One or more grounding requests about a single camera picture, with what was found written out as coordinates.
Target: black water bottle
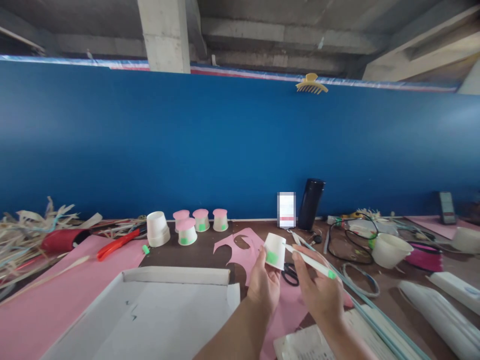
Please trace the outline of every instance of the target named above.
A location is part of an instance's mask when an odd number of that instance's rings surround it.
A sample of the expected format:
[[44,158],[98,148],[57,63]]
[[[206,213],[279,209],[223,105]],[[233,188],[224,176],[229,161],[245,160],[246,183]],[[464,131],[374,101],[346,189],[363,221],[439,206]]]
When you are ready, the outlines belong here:
[[320,198],[324,193],[325,182],[320,179],[309,178],[306,181],[305,192],[301,201],[300,213],[298,214],[298,228],[312,230],[315,215],[319,208]]

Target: wooden table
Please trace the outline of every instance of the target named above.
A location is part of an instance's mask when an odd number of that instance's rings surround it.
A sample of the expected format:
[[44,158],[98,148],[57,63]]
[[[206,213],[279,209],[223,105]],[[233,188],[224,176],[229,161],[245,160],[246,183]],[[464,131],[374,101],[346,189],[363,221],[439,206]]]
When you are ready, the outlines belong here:
[[[227,267],[230,269],[230,283],[240,283],[240,296],[242,299],[247,294],[247,288],[245,287],[245,270],[238,264],[225,266],[231,257],[231,249],[229,246],[221,246],[215,254],[213,254],[214,244],[244,228],[252,228],[263,240],[267,238],[268,233],[274,233],[286,238],[288,244],[294,243],[292,236],[288,232],[277,227],[276,221],[230,221],[226,231],[215,232],[213,228],[210,227],[206,232],[198,233],[198,240],[189,246],[179,245],[178,235],[173,231],[174,224],[170,223],[169,226],[171,233],[170,241],[164,246],[152,248],[150,254],[144,258],[140,266],[180,266],[220,269]],[[325,222],[320,220],[315,221],[313,226],[314,229],[317,228],[323,232],[323,237],[325,237],[328,227]],[[307,239],[311,235],[306,231],[298,229],[295,231],[304,239]],[[400,236],[405,240],[414,240],[412,234],[405,230],[400,231]],[[355,249],[345,238],[342,229],[334,229],[331,234],[331,239],[331,249],[333,249],[337,255],[346,256],[352,253],[352,249]],[[361,243],[359,238],[354,238],[353,240]],[[247,243],[242,240],[241,236],[236,237],[234,241],[240,248],[246,249],[249,247]],[[322,253],[323,246],[324,244],[322,243],[314,247]],[[340,266],[345,262],[336,259],[331,254],[325,255],[325,257],[337,269],[340,269]],[[292,262],[292,255],[289,252],[285,254],[285,261]],[[444,271],[458,276],[476,288],[480,288],[480,259],[472,255],[444,252],[443,266]],[[430,275],[428,272],[417,269],[406,262],[402,262],[398,266],[404,273],[395,269],[388,270],[377,264],[360,265],[360,267],[375,278],[380,286],[380,296],[374,299],[373,302],[432,359],[456,359],[456,356],[425,318],[400,294],[397,288],[400,281],[408,280],[436,289],[477,328],[480,328],[480,316],[428,281],[426,279],[426,276]],[[349,275],[357,285],[366,290],[369,289],[370,285],[357,271],[349,271]],[[306,327],[312,324],[314,324],[314,321],[310,314],[308,314],[301,323],[301,326]]]

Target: left hand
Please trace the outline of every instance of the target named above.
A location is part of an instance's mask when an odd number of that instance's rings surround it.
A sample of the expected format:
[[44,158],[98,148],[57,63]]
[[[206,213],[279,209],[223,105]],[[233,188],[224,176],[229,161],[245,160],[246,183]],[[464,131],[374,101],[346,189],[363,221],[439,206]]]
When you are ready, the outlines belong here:
[[250,286],[246,296],[272,315],[280,299],[280,270],[265,264],[266,257],[267,252],[262,246],[251,269]]

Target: blue wall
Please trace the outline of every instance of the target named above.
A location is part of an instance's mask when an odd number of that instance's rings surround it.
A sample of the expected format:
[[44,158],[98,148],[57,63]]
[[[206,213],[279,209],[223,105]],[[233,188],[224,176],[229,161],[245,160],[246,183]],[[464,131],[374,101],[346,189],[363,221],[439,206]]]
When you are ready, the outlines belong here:
[[0,210],[84,217],[225,208],[275,218],[326,181],[319,214],[437,211],[480,189],[480,97],[0,62]]

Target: white cardboard box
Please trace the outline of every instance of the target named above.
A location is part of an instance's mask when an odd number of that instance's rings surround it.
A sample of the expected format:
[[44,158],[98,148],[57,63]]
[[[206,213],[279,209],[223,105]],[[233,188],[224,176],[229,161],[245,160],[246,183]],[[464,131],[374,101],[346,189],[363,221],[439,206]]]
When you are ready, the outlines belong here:
[[119,274],[42,360],[186,360],[240,304],[228,269],[149,266]]

